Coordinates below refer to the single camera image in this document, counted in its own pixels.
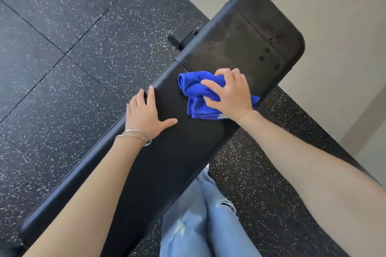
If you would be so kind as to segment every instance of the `forearm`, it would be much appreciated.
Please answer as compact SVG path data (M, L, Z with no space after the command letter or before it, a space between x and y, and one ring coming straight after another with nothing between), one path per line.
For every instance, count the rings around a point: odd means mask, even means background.
M128 172L142 140L117 138L26 257L98 257L103 249Z
M381 186L256 111L238 123L292 184L315 220L347 253L352 257L384 253L386 197Z

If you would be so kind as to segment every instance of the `person's left hand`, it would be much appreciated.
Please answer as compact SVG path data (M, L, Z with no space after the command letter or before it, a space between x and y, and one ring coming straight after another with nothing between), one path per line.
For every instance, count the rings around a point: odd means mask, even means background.
M178 120L171 118L162 122L159 121L156 108L156 98L154 96L154 88L152 86L149 88L147 104L145 103L144 94L145 91L140 89L139 93L131 99L129 104L127 104L125 130L138 129L154 139L164 129L176 124Z

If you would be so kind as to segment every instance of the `leg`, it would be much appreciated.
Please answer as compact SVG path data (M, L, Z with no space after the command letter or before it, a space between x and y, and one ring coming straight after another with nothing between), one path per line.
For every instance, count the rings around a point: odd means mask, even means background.
M160 257L211 257L205 201L195 179L162 219Z
M206 167L197 177L208 210L208 234L218 257L261 257L236 216L233 204L217 189Z

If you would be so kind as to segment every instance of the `speckled rubber flooring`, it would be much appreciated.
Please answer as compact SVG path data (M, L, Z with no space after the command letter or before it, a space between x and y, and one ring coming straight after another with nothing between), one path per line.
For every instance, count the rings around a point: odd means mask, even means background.
M172 61L166 36L207 18L188 0L0 0L0 239L17 227ZM357 165L279 88L273 122ZM210 175L265 256L345 256L242 130ZM132 252L157 256L160 222Z

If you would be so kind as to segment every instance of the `silver bangle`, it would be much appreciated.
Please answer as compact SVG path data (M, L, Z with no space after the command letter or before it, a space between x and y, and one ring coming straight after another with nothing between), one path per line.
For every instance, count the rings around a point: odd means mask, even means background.
M131 135L131 134L119 134L117 135L115 138L119 137L119 136L131 136L131 137L135 137L135 138L138 138L138 139L141 139L143 140L146 144L143 145L143 146L148 146L150 144L150 142L148 143L145 139L139 137L139 136L135 136L135 135Z
M122 134L125 134L127 132L135 132L135 133L139 133L139 134L145 135L149 139L149 142L148 142L147 145L149 145L152 142L152 138L150 137L150 135L148 135L147 133L145 133L145 132L143 132L141 130L138 130L138 129L127 129L127 130L123 131Z

